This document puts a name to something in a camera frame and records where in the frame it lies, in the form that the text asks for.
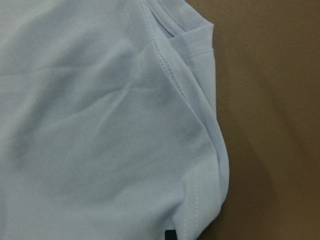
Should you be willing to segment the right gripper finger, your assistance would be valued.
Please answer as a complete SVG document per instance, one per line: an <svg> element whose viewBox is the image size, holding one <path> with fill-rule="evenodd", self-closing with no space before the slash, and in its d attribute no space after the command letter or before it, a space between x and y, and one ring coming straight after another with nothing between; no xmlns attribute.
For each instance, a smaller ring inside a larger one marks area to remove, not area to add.
<svg viewBox="0 0 320 240"><path fill-rule="evenodd" d="M175 229L168 229L164 232L165 240L177 240L177 232Z"/></svg>

